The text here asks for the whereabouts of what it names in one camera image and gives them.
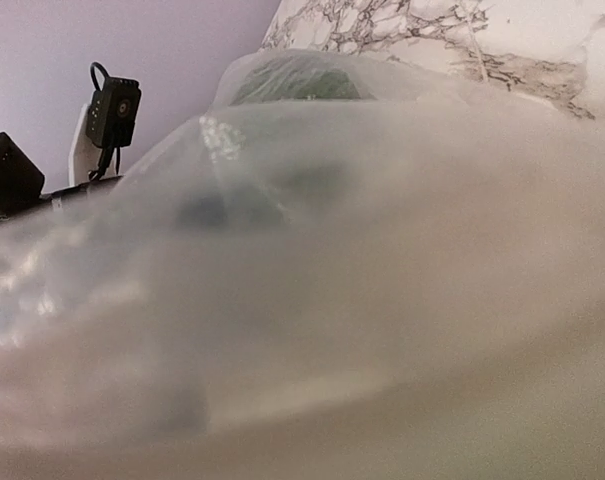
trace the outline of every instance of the small black box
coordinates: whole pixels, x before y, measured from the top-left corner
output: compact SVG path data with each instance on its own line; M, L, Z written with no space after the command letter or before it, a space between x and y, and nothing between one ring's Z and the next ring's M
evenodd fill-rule
M15 215L39 203L44 174L0 133L0 218Z

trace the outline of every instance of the gray marble veining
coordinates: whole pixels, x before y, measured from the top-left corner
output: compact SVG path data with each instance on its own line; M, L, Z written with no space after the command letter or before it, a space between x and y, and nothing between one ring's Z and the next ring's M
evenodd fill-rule
M262 48L417 64L605 118L605 0L283 0Z

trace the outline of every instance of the green object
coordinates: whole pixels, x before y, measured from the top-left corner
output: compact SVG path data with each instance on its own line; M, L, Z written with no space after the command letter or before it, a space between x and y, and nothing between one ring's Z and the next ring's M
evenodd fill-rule
M267 62L247 75L231 105L278 100L362 100L349 76L316 56Z

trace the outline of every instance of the black device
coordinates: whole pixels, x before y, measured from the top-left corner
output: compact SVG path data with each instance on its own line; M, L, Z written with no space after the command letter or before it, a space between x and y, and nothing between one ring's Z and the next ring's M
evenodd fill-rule
M96 70L104 82L99 85ZM136 80L111 77L106 69L94 62L90 68L95 91L87 118L86 136L102 154L97 169L89 172L90 181L71 188L42 194L44 174L4 132L0 133L0 222L35 208L60 206L77 197L113 188L122 178L102 179L117 153L116 172L120 169L120 148L131 145L135 118L142 92Z
M5 133L0 133L0 219L40 203L44 174Z
M100 180L116 152L116 173L120 169L120 148L131 145L135 118L142 91L137 80L112 77L100 63L91 64L91 80L95 87L86 123L86 136L102 149L97 170L89 173L90 180ZM102 86L95 72L104 77Z

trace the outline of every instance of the black camera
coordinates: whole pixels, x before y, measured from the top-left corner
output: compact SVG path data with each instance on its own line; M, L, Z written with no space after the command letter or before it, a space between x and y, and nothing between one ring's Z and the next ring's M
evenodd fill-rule
M106 76L93 93L86 135L98 148L131 145L142 92L136 80Z

